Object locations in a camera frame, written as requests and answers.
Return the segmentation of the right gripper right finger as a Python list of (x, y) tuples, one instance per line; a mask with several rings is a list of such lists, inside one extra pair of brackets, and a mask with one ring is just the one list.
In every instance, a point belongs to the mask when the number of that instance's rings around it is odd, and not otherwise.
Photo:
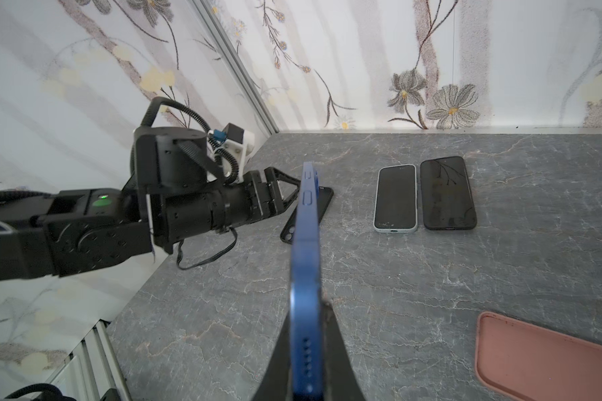
[(324, 400), (365, 401), (330, 302), (322, 302)]

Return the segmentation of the black phone case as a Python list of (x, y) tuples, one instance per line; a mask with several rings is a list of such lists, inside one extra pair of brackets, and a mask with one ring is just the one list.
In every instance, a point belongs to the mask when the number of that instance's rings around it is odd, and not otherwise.
[[(318, 205), (318, 217), (319, 222), (322, 222), (324, 215), (326, 214), (329, 204), (331, 203), (334, 196), (334, 190), (331, 187), (321, 186), (319, 187), (319, 205)], [(297, 217), (297, 208), (294, 208), (291, 216), (284, 225), (284, 229), (280, 233), (280, 240), (283, 243), (291, 245), (294, 239), (295, 224)]]

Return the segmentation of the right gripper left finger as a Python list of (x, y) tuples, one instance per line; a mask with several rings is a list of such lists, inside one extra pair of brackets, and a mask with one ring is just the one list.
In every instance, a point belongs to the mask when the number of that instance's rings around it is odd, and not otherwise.
[(291, 401), (289, 314), (281, 327), (274, 351), (252, 401)]

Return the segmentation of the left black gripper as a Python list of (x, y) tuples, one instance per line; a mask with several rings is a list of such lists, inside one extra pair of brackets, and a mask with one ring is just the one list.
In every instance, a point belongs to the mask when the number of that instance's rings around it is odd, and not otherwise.
[(162, 204), (162, 244), (210, 231), (224, 232), (286, 212), (297, 200), (300, 180), (274, 167), (251, 170), (243, 182), (167, 197)]

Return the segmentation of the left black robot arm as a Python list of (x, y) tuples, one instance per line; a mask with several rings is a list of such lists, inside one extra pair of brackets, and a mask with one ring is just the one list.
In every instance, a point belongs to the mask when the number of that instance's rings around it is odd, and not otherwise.
[(273, 167), (244, 171), (222, 147), (236, 125), (211, 130), (192, 113), (195, 130), (157, 127), (164, 106), (191, 112), (166, 97), (150, 102), (120, 190), (0, 190), (0, 282), (93, 272), (155, 249), (180, 254), (187, 238), (235, 232), (289, 209), (294, 197), (280, 187), (299, 180)]

